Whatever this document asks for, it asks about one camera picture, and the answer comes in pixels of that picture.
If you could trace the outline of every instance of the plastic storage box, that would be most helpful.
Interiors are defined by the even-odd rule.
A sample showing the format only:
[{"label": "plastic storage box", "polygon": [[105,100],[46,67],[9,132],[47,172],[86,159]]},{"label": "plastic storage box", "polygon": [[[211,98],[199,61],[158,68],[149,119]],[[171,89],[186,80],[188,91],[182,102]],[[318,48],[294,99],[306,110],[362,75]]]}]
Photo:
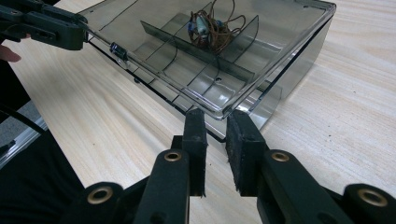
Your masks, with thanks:
[{"label": "plastic storage box", "polygon": [[[79,14],[90,43],[181,113],[199,107],[206,127],[224,140],[226,117],[249,113],[261,128],[312,66],[335,4],[308,0],[107,0]],[[245,26],[220,52],[192,44],[191,13],[212,8]],[[230,21],[230,30],[242,18]]]}]

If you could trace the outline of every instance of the tangled wires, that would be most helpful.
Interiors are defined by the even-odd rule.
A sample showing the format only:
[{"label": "tangled wires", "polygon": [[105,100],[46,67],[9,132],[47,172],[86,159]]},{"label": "tangled wires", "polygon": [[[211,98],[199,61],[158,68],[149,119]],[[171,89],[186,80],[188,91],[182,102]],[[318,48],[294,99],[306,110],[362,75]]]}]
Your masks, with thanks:
[{"label": "tangled wires", "polygon": [[[194,46],[200,49],[210,49],[213,53],[219,54],[233,40],[233,35],[242,31],[246,23],[246,17],[240,15],[231,19],[235,10],[235,1],[233,0],[233,10],[228,20],[225,22],[216,20],[215,10],[213,9],[216,1],[213,1],[209,13],[204,10],[199,10],[196,13],[191,12],[188,32]],[[240,18],[243,19],[242,26],[230,30],[229,23]]]}]

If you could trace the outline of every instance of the light wood surface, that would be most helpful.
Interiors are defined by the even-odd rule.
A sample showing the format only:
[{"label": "light wood surface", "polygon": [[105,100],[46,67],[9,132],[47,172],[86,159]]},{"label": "light wood surface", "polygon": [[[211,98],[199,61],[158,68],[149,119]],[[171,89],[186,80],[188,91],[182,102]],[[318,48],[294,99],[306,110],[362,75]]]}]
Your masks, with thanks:
[{"label": "light wood surface", "polygon": [[[98,0],[63,0],[79,12]],[[323,49],[263,127],[270,148],[294,154],[320,185],[342,193],[366,183],[396,196],[396,3],[333,1]],[[156,155],[183,133],[183,116],[81,51],[23,40],[9,47],[27,90],[83,185],[125,188],[149,175]],[[209,137],[206,198],[191,198],[191,223],[259,223],[253,198],[235,191],[224,145]]]}]

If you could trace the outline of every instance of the metal screw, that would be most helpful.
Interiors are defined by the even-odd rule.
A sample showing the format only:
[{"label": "metal screw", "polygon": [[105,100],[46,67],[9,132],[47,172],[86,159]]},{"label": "metal screw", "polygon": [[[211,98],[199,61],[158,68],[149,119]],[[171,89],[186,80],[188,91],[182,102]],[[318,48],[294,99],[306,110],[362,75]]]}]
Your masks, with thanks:
[{"label": "metal screw", "polygon": [[181,154],[178,152],[168,152],[165,154],[165,159],[167,161],[178,161],[181,159]]},{"label": "metal screw", "polygon": [[282,152],[274,152],[271,157],[276,161],[288,161],[289,156]]},{"label": "metal screw", "polygon": [[111,187],[99,187],[91,191],[88,195],[87,201],[90,204],[104,203],[113,195],[113,189]]},{"label": "metal screw", "polygon": [[385,207],[388,205],[388,200],[379,194],[378,192],[371,189],[359,189],[358,195],[366,203],[369,203],[378,207]]}]

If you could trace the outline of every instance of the black clamp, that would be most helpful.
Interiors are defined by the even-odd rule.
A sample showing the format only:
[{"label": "black clamp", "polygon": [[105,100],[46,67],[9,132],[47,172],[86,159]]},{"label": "black clamp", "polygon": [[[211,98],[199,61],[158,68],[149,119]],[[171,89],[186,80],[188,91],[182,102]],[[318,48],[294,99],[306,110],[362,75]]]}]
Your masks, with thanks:
[{"label": "black clamp", "polygon": [[[385,191],[356,184],[338,195],[323,188],[289,152],[270,150],[242,111],[228,117],[226,139],[236,188],[257,197],[263,223],[396,223],[396,200]],[[61,223],[188,223],[190,196],[205,196],[206,147],[204,113],[195,109],[150,176],[128,189],[88,187]]]},{"label": "black clamp", "polygon": [[41,0],[0,0],[0,37],[33,40],[62,49],[80,50],[88,33],[78,26],[85,18],[44,4]]}]

